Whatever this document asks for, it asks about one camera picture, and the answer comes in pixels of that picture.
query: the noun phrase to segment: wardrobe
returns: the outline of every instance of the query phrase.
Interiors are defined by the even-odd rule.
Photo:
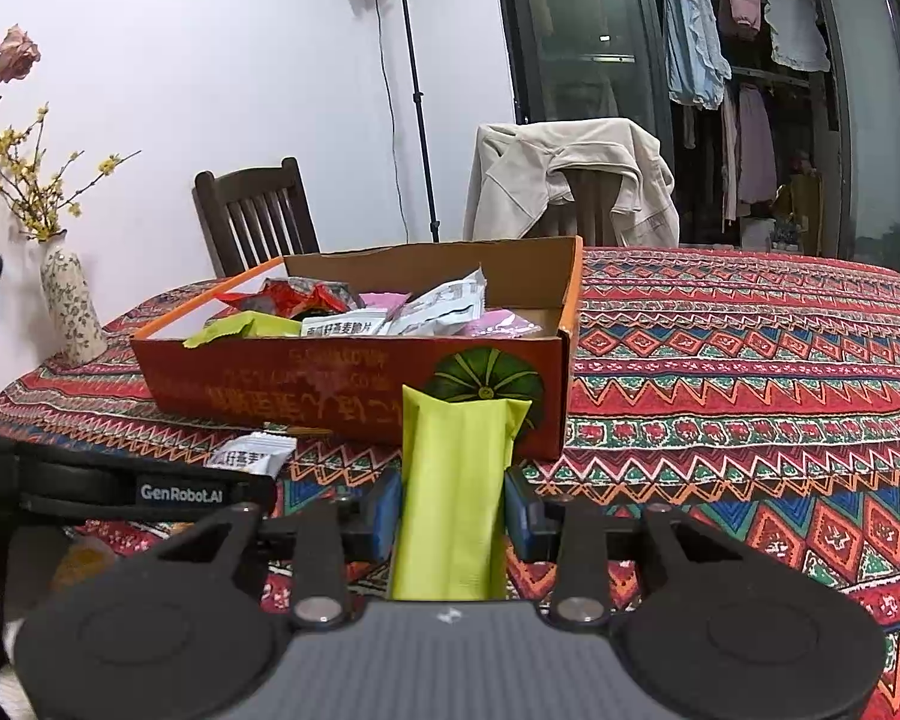
[[[728,77],[702,98],[674,70],[679,31],[699,29],[685,0],[501,1],[516,121],[620,116],[652,132],[682,245],[900,271],[900,0],[709,0]]]

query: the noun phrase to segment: white shirt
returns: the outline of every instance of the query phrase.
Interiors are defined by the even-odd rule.
[[[621,175],[620,193],[607,209],[619,245],[677,246],[673,174],[660,141],[629,119],[481,125],[463,237],[523,237],[548,204],[573,201],[562,173],[572,167]]]
[[[826,41],[814,0],[767,0],[764,19],[773,35],[773,61],[807,73],[828,73]]]

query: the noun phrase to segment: dried pink rose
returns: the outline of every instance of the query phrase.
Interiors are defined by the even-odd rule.
[[[15,23],[0,43],[0,83],[25,79],[34,62],[40,61],[40,50],[29,35]]]

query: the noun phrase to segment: red patterned tablecloth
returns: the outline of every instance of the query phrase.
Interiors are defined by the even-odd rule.
[[[900,720],[900,276],[778,255],[588,250],[564,455],[530,463],[543,493],[583,494],[620,517],[684,507],[863,604],[884,627],[886,670],[866,718]],[[56,360],[0,394],[0,434],[198,463],[239,430],[159,412],[127,342],[202,290],[147,301],[108,325],[109,350]],[[392,447],[302,440],[281,475],[284,511],[329,487],[359,488]],[[164,526],[90,522],[127,554]],[[350,567],[380,594],[386,567]],[[612,563],[614,601],[639,602]],[[285,608],[274,565],[264,605]],[[551,565],[509,556],[514,596],[545,599]]]

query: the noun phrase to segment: screw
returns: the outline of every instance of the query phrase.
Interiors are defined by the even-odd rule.
[[[570,622],[593,622],[599,620],[607,610],[593,598],[564,598],[557,604],[557,614]]]
[[[343,614],[343,607],[325,595],[314,595],[299,601],[293,607],[293,613],[304,622],[330,623]]]

